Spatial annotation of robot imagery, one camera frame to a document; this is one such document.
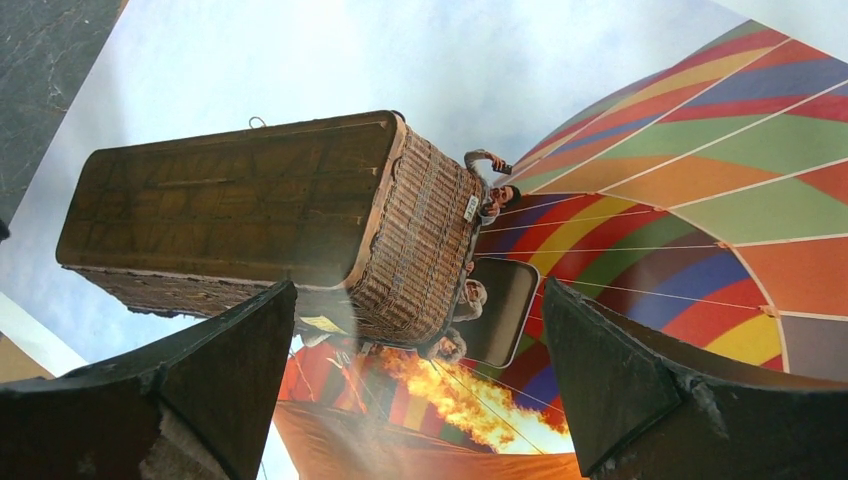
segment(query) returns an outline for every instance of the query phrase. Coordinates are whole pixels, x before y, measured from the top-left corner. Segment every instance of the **label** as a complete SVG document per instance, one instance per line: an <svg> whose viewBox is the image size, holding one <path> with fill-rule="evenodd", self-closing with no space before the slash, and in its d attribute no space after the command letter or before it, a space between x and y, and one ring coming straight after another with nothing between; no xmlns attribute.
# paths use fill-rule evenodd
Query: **label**
<svg viewBox="0 0 848 480"><path fill-rule="evenodd" d="M303 323L307 325L311 325L318 330L322 330L327 333L340 333L342 335L347 335L347 332L339 328L332 320L321 315L319 317L300 317L303 320Z"/></svg>
<svg viewBox="0 0 848 480"><path fill-rule="evenodd" d="M471 198L468 199L468 203L465 205L465 214L463 215L465 221L470 222L474 220L474 214L477 213L477 207L479 206L480 199L476 195L471 195Z"/></svg>

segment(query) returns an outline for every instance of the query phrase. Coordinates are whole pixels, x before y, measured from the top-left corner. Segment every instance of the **white sticker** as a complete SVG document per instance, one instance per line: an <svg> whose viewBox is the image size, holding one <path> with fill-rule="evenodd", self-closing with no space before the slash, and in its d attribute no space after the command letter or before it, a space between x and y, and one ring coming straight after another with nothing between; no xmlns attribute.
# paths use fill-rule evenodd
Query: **white sticker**
<svg viewBox="0 0 848 480"><path fill-rule="evenodd" d="M465 220L470 222L474 219L474 214L477 213L477 207L480 205L480 199L476 195L471 195L468 199L468 204L465 205Z"/></svg>

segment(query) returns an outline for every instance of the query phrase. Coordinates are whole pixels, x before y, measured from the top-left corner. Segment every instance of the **sky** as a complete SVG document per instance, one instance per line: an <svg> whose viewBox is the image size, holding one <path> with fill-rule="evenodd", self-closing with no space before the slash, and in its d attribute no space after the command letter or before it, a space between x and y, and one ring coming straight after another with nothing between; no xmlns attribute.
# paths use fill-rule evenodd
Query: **sky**
<svg viewBox="0 0 848 480"><path fill-rule="evenodd" d="M0 245L0 291L85 361L138 348L195 320L128 313L55 261L94 150L395 109L453 158L514 162L744 20L708 0L130 1ZM268 478L291 478L272 440Z"/></svg>

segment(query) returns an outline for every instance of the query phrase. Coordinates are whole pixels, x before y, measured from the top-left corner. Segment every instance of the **man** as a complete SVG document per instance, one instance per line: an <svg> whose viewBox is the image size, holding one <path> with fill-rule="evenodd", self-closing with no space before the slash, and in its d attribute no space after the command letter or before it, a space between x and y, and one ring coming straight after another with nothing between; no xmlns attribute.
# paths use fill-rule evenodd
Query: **man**
<svg viewBox="0 0 848 480"><path fill-rule="evenodd" d="M500 170L506 166L506 161L497 155L488 152L482 148L472 150L465 154L465 168L469 172L480 177L488 187L489 184L477 169L478 160L491 160L492 169ZM504 185L502 187L490 188L489 197L483 199L483 206L480 209L480 220L485 225L491 225L501 211L515 205L521 200L521 191L515 185Z"/></svg>
<svg viewBox="0 0 848 480"><path fill-rule="evenodd" d="M455 328L448 328L445 335L430 345L418 348L418 355L425 360L439 359L447 364L459 363L468 352L468 346Z"/></svg>
<svg viewBox="0 0 848 480"><path fill-rule="evenodd" d="M479 280L465 280L465 288L459 292L459 298L453 311L453 322L477 320L483 315L483 306L489 300L486 287Z"/></svg>

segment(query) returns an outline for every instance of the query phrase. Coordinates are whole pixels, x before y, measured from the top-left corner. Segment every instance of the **fire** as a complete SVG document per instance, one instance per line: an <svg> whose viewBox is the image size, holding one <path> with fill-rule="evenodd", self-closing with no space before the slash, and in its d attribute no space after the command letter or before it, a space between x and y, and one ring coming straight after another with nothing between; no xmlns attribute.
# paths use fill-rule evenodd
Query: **fire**
<svg viewBox="0 0 848 480"><path fill-rule="evenodd" d="M542 412L515 404L512 391L476 378L469 369L430 362L408 352L385 349L383 368L409 393L432 402L446 422L498 453L574 451L568 426L552 426Z"/></svg>

